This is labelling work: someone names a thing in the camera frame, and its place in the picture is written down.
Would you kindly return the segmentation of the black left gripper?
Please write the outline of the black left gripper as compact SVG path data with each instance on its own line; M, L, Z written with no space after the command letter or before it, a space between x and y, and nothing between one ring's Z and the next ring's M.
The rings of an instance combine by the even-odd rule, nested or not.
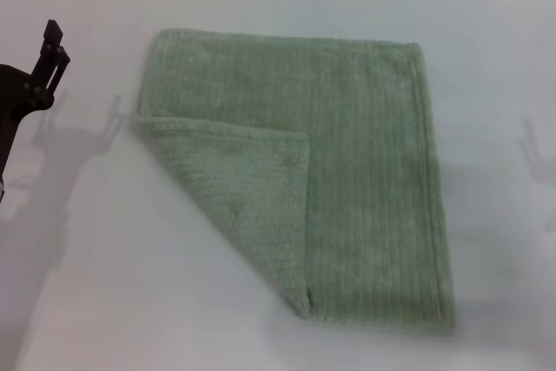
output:
M1 198L4 196L3 172L19 124L11 113L21 102L23 90L32 109L49 109L53 105L56 88L70 63L62 38L60 26L50 19L43 33L39 58L30 74L1 65Z

